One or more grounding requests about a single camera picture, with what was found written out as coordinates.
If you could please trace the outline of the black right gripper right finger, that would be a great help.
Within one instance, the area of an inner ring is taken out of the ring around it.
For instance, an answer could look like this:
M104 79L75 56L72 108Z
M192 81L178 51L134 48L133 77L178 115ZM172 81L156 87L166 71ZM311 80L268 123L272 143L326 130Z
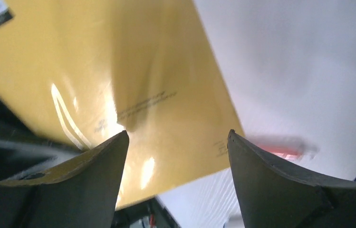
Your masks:
M247 228L356 228L356 181L273 155L234 130L227 148Z

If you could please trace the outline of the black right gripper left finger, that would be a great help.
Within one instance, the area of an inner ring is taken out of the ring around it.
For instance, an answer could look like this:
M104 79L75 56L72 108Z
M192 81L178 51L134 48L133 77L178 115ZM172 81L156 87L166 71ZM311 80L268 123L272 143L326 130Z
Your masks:
M23 180L0 181L0 228L109 228L129 136L99 146Z

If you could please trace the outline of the yellow paperback book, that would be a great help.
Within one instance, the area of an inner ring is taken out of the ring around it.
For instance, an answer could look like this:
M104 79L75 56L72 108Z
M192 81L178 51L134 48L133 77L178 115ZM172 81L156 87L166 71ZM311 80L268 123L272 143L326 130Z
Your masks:
M241 130L192 0L0 0L0 99L80 149L126 130L118 209L228 168Z

